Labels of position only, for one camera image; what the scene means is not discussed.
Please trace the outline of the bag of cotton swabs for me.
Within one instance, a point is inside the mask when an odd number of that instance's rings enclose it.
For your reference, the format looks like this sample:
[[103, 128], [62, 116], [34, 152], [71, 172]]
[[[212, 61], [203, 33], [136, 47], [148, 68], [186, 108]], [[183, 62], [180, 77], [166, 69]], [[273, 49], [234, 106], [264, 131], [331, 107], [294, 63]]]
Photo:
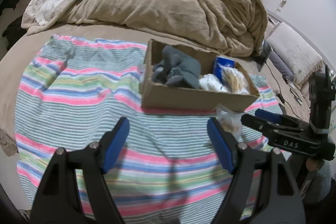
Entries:
[[245, 76], [236, 68], [224, 68], [222, 73], [224, 83], [226, 83], [233, 94], [250, 94], [249, 84]]

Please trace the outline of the white sock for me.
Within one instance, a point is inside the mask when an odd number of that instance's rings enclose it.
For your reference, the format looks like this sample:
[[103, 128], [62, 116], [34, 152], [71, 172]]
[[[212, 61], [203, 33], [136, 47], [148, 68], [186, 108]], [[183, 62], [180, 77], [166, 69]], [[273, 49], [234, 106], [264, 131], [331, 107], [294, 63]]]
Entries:
[[199, 79], [201, 89], [209, 92], [228, 93], [229, 89], [225, 87], [219, 79], [213, 74], [204, 75]]

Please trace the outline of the grey socks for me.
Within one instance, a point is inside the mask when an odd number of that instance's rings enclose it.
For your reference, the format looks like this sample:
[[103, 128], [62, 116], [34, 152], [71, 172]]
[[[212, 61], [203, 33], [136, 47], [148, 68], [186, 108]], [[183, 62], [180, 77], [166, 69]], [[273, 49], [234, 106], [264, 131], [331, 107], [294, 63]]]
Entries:
[[200, 62], [173, 48], [165, 46], [160, 63], [153, 67], [152, 81], [175, 88], [199, 89]]

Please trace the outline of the clear bag of snacks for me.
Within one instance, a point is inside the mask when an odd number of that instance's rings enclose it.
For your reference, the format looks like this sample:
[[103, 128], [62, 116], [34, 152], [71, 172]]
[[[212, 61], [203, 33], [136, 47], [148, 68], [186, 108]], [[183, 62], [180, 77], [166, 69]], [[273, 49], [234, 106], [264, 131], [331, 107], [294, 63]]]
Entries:
[[219, 121], [224, 131], [231, 133], [238, 141], [242, 135], [243, 124], [241, 122], [241, 118], [244, 115], [244, 112], [234, 112], [222, 104], [217, 105], [216, 111], [217, 120]]

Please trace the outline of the embroidered beige pillow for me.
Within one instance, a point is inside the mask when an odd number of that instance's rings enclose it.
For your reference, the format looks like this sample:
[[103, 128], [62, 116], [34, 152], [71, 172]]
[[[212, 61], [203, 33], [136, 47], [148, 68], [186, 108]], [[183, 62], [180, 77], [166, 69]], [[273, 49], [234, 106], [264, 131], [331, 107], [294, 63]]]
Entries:
[[276, 24], [266, 40], [291, 70], [294, 83], [299, 87], [323, 67], [322, 56], [284, 22]]

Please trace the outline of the grey pillow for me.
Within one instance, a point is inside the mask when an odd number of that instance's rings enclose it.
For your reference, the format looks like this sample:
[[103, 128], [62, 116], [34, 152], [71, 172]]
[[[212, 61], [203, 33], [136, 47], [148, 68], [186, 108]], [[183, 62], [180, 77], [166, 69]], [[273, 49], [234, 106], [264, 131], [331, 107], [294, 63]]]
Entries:
[[287, 80], [293, 82], [294, 80], [294, 74], [289, 69], [289, 67], [284, 63], [284, 61], [281, 59], [281, 57], [275, 52], [272, 51], [269, 55], [270, 61], [273, 63], [273, 65], [278, 69], [278, 71], [286, 77]]

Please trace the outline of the black tablet on stand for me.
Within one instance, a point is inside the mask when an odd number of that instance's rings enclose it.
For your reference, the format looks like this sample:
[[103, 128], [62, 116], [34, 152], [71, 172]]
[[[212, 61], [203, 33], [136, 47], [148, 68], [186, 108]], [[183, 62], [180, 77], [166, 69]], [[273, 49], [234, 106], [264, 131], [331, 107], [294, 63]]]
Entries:
[[271, 45], [266, 40], [264, 40], [261, 55], [258, 56], [256, 60], [257, 70], [259, 72], [262, 70], [263, 66], [266, 64], [266, 61], [268, 60], [272, 51], [273, 51], [273, 48], [271, 47]]

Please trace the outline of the blue tissue pack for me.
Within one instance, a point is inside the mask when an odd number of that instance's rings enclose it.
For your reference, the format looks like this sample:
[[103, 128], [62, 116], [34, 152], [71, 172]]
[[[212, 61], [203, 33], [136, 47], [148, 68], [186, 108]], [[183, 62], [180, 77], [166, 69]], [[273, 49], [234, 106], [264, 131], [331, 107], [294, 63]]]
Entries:
[[224, 56], [218, 56], [214, 60], [213, 75], [216, 76], [222, 84], [224, 84], [222, 76], [224, 68], [234, 68], [234, 67], [235, 62], [232, 59], [229, 59]]

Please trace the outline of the cardboard box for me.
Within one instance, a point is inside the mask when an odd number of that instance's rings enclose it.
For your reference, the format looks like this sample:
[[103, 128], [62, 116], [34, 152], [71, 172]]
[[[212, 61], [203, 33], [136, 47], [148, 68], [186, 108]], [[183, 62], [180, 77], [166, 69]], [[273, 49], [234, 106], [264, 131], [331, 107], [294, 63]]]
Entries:
[[153, 39], [147, 44], [144, 61], [145, 76], [141, 88], [142, 107], [148, 109], [211, 111], [218, 104], [222, 104], [232, 111], [243, 112], [260, 97], [260, 93], [252, 82], [248, 72], [237, 61], [235, 61], [235, 68], [246, 78], [250, 94], [240, 95], [217, 93], [202, 89], [171, 88], [153, 82], [151, 79], [153, 66], [163, 59], [162, 51], [167, 45], [167, 43]]

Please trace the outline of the beige blanket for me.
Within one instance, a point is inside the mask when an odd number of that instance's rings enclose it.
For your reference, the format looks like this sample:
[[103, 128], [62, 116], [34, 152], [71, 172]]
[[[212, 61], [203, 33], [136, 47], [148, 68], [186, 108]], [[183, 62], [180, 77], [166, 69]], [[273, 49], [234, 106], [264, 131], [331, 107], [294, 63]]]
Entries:
[[268, 14], [262, 0], [64, 0], [44, 26], [113, 23], [232, 57], [262, 52]]

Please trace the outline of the striped colourful towel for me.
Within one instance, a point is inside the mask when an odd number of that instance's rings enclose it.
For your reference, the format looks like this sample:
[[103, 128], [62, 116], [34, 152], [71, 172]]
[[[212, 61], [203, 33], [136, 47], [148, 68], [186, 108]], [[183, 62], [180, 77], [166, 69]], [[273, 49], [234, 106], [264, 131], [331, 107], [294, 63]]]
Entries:
[[[173, 48], [213, 74], [213, 53]], [[141, 106], [147, 45], [52, 36], [27, 65], [15, 105], [18, 173], [32, 203], [55, 151], [84, 149], [120, 118], [130, 130], [114, 168], [104, 175], [123, 223], [211, 223], [230, 186], [207, 133], [211, 111]], [[244, 114], [281, 109], [264, 77], [249, 75], [260, 97]], [[244, 127], [237, 141], [268, 152], [267, 139]], [[82, 170], [76, 171], [84, 214], [94, 219]]]

